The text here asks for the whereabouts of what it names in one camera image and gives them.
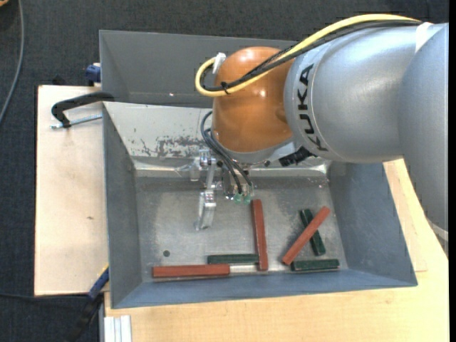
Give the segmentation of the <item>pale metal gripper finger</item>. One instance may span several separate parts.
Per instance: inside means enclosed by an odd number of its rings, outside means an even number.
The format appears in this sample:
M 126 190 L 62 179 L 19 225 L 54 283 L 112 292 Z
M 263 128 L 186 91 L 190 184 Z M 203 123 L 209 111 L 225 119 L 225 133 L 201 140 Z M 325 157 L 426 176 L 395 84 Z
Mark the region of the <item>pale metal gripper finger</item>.
M 207 175 L 211 164 L 211 152 L 208 149 L 199 150 L 198 156 L 190 165 L 190 180 L 199 181 L 201 177 Z
M 199 194 L 198 217 L 195 221 L 197 231 L 212 226 L 216 212 L 217 201 L 214 191 L 204 191 Z

